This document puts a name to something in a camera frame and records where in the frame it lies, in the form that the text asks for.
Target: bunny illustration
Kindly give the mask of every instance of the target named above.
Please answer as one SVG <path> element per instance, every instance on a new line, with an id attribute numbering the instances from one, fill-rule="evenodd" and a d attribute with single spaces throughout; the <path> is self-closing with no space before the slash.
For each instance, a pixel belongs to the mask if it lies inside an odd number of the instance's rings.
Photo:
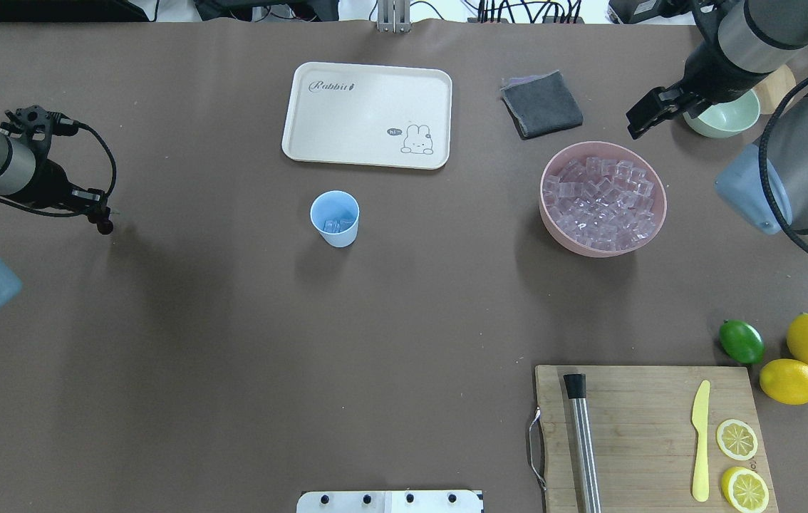
<path id="1" fill-rule="evenodd" d="M 401 153 L 433 154 L 433 137 L 430 136 L 430 127 L 426 125 L 411 125 L 407 127 L 407 137 Z"/>

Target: wooden block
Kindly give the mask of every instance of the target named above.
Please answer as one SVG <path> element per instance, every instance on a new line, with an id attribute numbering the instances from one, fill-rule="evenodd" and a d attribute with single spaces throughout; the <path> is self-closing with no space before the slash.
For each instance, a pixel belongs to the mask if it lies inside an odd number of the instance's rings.
<path id="1" fill-rule="evenodd" d="M 762 79 L 754 88 L 755 94 L 759 97 L 759 108 L 762 114 L 771 114 L 783 100 L 784 95 L 797 84 L 794 72 L 785 64 L 781 68 L 775 69 L 771 75 Z"/>
<path id="2" fill-rule="evenodd" d="M 752 384 L 743 367 L 553 366 L 538 365 L 537 405 L 544 434 L 544 479 L 547 512 L 577 513 L 580 486 L 573 471 L 572 413 L 561 377 L 586 374 L 587 402 L 604 511 L 733 511 L 720 490 L 720 476 L 730 467 L 755 470 L 769 487 L 769 513 L 777 513 L 775 488 L 768 468 L 762 429 L 752 399 Z M 692 400 L 702 380 L 711 382 L 708 460 L 711 488 L 707 502 L 692 499 L 696 432 Z M 714 439 L 718 425 L 730 418 L 755 430 L 759 450 L 750 461 L 723 454 Z"/>

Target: gray cloth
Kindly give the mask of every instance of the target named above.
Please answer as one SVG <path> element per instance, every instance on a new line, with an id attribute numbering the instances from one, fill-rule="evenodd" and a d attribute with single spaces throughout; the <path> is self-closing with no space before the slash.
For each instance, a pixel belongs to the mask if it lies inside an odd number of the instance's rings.
<path id="1" fill-rule="evenodd" d="M 502 88 L 502 100 L 524 139 L 580 126 L 584 120 L 559 71 L 530 81 L 511 79 Z"/>

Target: black cable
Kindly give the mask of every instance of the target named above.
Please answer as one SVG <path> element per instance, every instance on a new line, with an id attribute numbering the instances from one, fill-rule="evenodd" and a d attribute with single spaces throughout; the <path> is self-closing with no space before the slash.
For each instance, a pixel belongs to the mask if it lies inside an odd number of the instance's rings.
<path id="1" fill-rule="evenodd" d="M 797 244 L 800 249 L 808 254 L 808 244 L 794 233 L 791 225 L 789 225 L 788 221 L 784 218 L 781 207 L 779 207 L 778 201 L 775 199 L 775 194 L 772 192 L 772 185 L 768 177 L 768 142 L 769 139 L 771 139 L 772 130 L 775 128 L 775 124 L 778 123 L 778 119 L 781 118 L 781 114 L 784 113 L 787 104 L 796 94 L 804 90 L 806 86 L 808 86 L 808 77 L 804 78 L 804 80 L 792 88 L 788 94 L 784 95 L 784 98 L 782 98 L 781 102 L 779 102 L 778 106 L 775 108 L 772 117 L 769 118 L 768 123 L 765 124 L 762 136 L 759 137 L 759 179 L 760 182 L 762 182 L 762 192 L 765 193 L 765 201 L 768 202 L 768 207 L 772 209 L 772 214 L 775 216 L 775 221 L 778 221 L 781 231 L 786 234 L 794 244 Z"/>
<path id="2" fill-rule="evenodd" d="M 81 123 L 80 121 L 75 121 L 75 126 L 94 134 L 94 137 L 97 138 L 100 146 L 103 147 L 104 152 L 107 153 L 107 157 L 110 158 L 110 188 L 100 195 L 100 199 L 95 204 L 92 204 L 90 207 L 86 207 L 79 212 L 45 212 L 43 210 L 36 210 L 36 208 L 25 207 L 25 205 L 17 204 L 16 202 L 4 199 L 3 197 L 0 197 L 0 204 L 7 205 L 7 207 L 17 208 L 29 214 L 43 215 L 43 217 L 78 217 L 78 215 L 88 214 L 90 211 L 97 208 L 97 205 L 103 204 L 104 201 L 106 201 L 107 198 L 113 194 L 113 188 L 116 187 L 116 159 L 113 157 L 113 152 L 110 151 L 110 147 L 107 146 L 107 143 L 105 143 L 100 134 L 97 133 L 97 130 L 92 129 L 91 127 L 87 126 L 87 124 Z"/>
<path id="3" fill-rule="evenodd" d="M 528 4 L 524 2 L 524 0 L 521 0 L 521 5 L 524 6 L 524 10 L 525 10 L 525 12 L 527 12 L 527 19 L 531 19 L 531 7 L 528 6 Z"/>
<path id="4" fill-rule="evenodd" d="M 432 9 L 433 11 L 436 11 L 436 16 L 439 16 L 440 20 L 444 20 L 444 18 L 442 17 L 442 14 L 439 14 L 439 9 L 436 9 L 436 6 L 433 6 L 433 4 L 430 4 L 429 2 L 425 2 L 424 0 L 417 0 L 416 2 L 411 2 L 410 6 L 413 7 L 413 6 L 416 6 L 416 4 L 427 4 L 427 6 L 429 6 L 430 9 Z"/>
<path id="5" fill-rule="evenodd" d="M 266 19 L 266 18 L 267 18 L 267 17 L 268 17 L 268 16 L 271 14 L 271 6 L 267 6 L 267 7 L 264 7 L 264 8 L 265 8 L 265 9 L 267 9 L 267 12 L 266 12 L 266 13 L 264 13 L 264 16 L 260 17 L 260 19 L 255 19 L 255 20 L 254 20 L 254 19 L 252 19 L 252 17 L 251 17 L 251 16 L 249 16 L 249 20 L 250 20 L 252 23 L 258 23 L 258 22 L 260 22 L 261 20 Z"/>
<path id="6" fill-rule="evenodd" d="M 288 19 L 288 17 L 280 16 L 279 14 L 274 14 L 274 13 L 268 13 L 268 14 L 271 14 L 271 16 L 276 17 L 276 19 Z M 294 16 L 294 17 L 290 17 L 290 19 L 288 19 L 288 20 L 294 20 L 294 19 L 299 19 L 299 18 Z"/>
<path id="7" fill-rule="evenodd" d="M 534 15 L 534 18 L 530 20 L 531 23 L 536 23 L 538 17 L 540 17 L 540 14 L 544 15 L 544 19 L 541 20 L 541 23 L 546 23 L 547 13 L 550 12 L 550 7 L 552 6 L 557 7 L 555 16 L 559 16 L 560 11 L 564 12 L 563 6 L 560 6 L 560 4 L 558 2 L 555 2 L 555 0 L 549 0 L 547 2 L 531 2 L 530 4 L 543 4 L 543 6 L 540 7 L 540 9 L 537 9 L 537 14 Z"/>
<path id="8" fill-rule="evenodd" d="M 496 21 L 498 21 L 499 23 L 502 22 L 502 6 L 504 5 L 509 9 L 509 19 L 512 20 L 512 23 L 515 23 L 515 14 L 514 12 L 512 12 L 512 3 L 509 2 L 509 0 L 502 0 L 502 2 L 499 2 L 499 13 L 497 15 L 498 19 Z"/>
<path id="9" fill-rule="evenodd" d="M 538 5 L 543 4 L 543 6 L 541 6 L 540 9 L 537 9 L 537 14 L 535 14 L 534 17 L 528 20 L 530 23 L 536 23 L 540 14 L 543 14 L 544 9 L 546 9 L 550 4 L 559 4 L 559 2 L 556 2 L 555 0 L 547 0 L 545 2 L 544 1 L 524 2 L 524 0 L 522 0 L 522 4 L 525 4 L 525 6 L 534 6 L 535 4 Z"/>
<path id="10" fill-rule="evenodd" d="M 567 21 L 569 21 L 569 17 L 572 16 L 572 10 L 574 9 L 572 0 L 566 0 L 566 3 L 568 4 L 569 7 L 567 10 L 563 11 L 563 16 L 559 17 L 559 23 L 566 23 Z"/>
<path id="11" fill-rule="evenodd" d="M 160 9 L 160 0 L 157 0 L 157 4 L 154 6 L 154 19 L 148 20 L 151 22 L 157 21 L 157 10 Z"/>

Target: black cap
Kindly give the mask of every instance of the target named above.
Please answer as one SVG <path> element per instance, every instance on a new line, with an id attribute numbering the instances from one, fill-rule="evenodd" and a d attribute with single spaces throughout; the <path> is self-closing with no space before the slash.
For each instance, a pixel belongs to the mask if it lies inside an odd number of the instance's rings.
<path id="1" fill-rule="evenodd" d="M 564 374 L 563 379 L 566 380 L 566 393 L 569 399 L 584 399 L 586 396 L 584 374 Z"/>

